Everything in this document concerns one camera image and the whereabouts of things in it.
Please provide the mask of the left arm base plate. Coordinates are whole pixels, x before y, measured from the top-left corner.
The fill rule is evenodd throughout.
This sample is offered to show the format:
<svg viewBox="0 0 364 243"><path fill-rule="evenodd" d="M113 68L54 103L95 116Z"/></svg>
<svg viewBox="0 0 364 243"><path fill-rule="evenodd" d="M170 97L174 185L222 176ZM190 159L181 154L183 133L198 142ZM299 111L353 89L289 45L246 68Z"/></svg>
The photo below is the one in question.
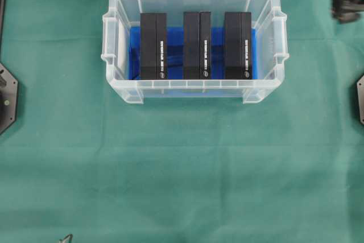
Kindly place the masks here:
<svg viewBox="0 0 364 243"><path fill-rule="evenodd" d="M1 134L16 121L17 100L18 81L1 64Z"/></svg>

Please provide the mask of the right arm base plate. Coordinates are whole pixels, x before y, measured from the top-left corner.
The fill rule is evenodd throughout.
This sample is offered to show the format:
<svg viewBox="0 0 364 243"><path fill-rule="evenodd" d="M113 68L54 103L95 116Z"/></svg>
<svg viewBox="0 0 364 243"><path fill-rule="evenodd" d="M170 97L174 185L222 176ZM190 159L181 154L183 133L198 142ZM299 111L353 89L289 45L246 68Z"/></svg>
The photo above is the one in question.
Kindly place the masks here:
<svg viewBox="0 0 364 243"><path fill-rule="evenodd" d="M357 95L360 123L364 125L364 75L357 81Z"/></svg>

